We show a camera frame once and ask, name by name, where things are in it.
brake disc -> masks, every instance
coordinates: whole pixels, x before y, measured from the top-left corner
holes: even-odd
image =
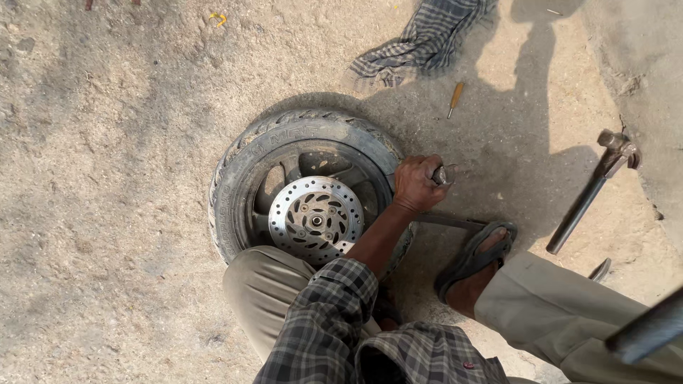
[[[309,264],[325,264],[360,238],[363,207],[351,188],[333,178],[300,178],[275,197],[268,229],[278,248]]]

dusty concrete floor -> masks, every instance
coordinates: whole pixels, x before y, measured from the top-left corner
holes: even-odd
[[[501,1],[449,71],[366,97],[338,79],[398,36],[412,0],[0,6],[0,382],[254,377],[260,362],[219,288],[205,193],[224,149],[266,109],[341,107],[407,154],[471,166],[438,210],[511,219],[517,249],[584,275],[610,257],[605,284],[636,300],[679,283],[634,172],[608,183],[558,256],[543,252],[594,166],[597,134],[621,128],[579,14],[551,23]],[[218,29],[214,10],[227,16]],[[466,89],[445,120],[457,81]],[[432,296],[463,236],[422,227],[392,277],[404,314],[463,327],[510,375],[560,382]]]

black rubber tire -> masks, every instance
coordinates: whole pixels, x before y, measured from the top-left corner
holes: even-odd
[[[370,158],[384,175],[392,174],[403,159],[400,148],[386,133],[371,122],[343,111],[298,109],[277,113],[251,124],[225,151],[208,189],[211,239],[226,264],[242,250],[259,245],[249,244],[235,231],[237,213],[244,210],[244,202],[235,201],[235,194],[244,187],[242,181],[245,176],[277,148],[307,139],[346,144]],[[416,231],[417,224],[412,223],[403,233],[381,278],[398,266]]]

checkered cloth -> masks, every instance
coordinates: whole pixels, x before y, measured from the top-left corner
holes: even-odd
[[[341,84],[370,93],[448,67],[463,35],[495,5],[496,0],[424,0],[398,42],[355,59]]]
[[[458,327],[409,323],[359,343],[377,290],[363,263],[325,265],[291,304],[254,383],[509,383]]]

screwdriver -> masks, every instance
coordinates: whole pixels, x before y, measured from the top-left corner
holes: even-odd
[[[453,108],[456,107],[456,104],[458,104],[458,99],[460,98],[460,94],[462,93],[462,86],[463,83],[458,83],[456,86],[456,90],[453,91],[453,97],[451,98],[451,111],[448,113],[447,119],[451,118],[451,113],[453,113]]]

